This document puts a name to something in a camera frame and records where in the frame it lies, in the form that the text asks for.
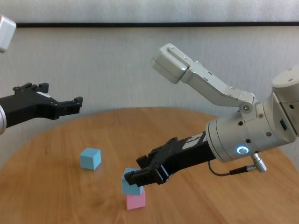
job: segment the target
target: pink cube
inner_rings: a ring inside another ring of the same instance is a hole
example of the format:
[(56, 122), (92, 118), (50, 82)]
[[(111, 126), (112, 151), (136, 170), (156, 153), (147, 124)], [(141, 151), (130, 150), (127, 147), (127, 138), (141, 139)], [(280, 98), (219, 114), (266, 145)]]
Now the pink cube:
[(127, 195), (127, 210), (145, 207), (145, 191), (141, 195)]

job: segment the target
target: screw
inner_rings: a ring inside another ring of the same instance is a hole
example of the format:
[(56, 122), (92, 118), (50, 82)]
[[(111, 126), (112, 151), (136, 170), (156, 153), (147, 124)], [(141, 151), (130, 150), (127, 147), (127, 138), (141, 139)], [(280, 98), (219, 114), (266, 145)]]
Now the screw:
[(245, 110), (245, 111), (249, 111), (249, 106), (245, 105), (245, 106), (243, 107), (243, 110)]

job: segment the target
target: metal cylinder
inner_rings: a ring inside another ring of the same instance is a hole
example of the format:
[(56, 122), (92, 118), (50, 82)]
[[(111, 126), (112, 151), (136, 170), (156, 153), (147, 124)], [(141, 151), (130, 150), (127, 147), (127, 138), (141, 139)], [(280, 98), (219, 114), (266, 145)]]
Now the metal cylinder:
[(231, 161), (280, 145), (264, 116), (263, 102), (253, 107), (253, 119), (245, 120), (241, 112), (236, 112), (207, 124), (207, 139), (218, 160)]
[(2, 106), (0, 105), (0, 134), (3, 134), (6, 129), (6, 116)]
[(266, 165), (264, 164), (263, 160), (258, 156), (257, 153), (251, 155), (251, 158), (252, 158), (253, 163), (258, 171), (260, 171), (260, 172), (267, 171)]

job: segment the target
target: foam block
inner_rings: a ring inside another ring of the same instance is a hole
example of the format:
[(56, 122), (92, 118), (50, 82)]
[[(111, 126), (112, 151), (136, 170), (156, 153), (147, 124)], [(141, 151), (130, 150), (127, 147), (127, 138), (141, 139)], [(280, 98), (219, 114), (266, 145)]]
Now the foam block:
[(141, 195), (127, 195), (127, 210), (145, 207), (145, 191)]
[(85, 169), (95, 170), (101, 163), (101, 151), (95, 148), (86, 148), (80, 154), (80, 165)]
[(125, 172), (122, 175), (121, 178), (121, 183), (122, 183), (122, 193), (124, 195), (135, 195), (135, 196), (140, 196), (143, 190), (143, 186), (138, 187), (136, 184), (129, 185), (128, 182), (126, 181), (124, 174), (128, 173), (130, 171), (136, 171), (138, 169), (135, 168), (126, 168)]

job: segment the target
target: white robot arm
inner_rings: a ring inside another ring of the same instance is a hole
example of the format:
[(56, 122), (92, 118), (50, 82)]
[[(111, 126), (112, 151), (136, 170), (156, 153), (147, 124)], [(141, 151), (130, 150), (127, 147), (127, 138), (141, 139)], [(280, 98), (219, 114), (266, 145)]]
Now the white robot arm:
[[(271, 95), (264, 101), (226, 85), (171, 43), (159, 49), (153, 58), (153, 68), (174, 84), (181, 80), (190, 85), (215, 105), (239, 110), (208, 122), (201, 134), (171, 139), (148, 156), (138, 158), (141, 170), (124, 175), (129, 184), (162, 184), (175, 172), (203, 162), (208, 162), (210, 170), (219, 176), (264, 172), (267, 168), (258, 153), (292, 143), (298, 136), (299, 67), (278, 75), (272, 81)], [(225, 174), (214, 172), (210, 165), (213, 159), (227, 162), (244, 156), (251, 156), (253, 165)]]

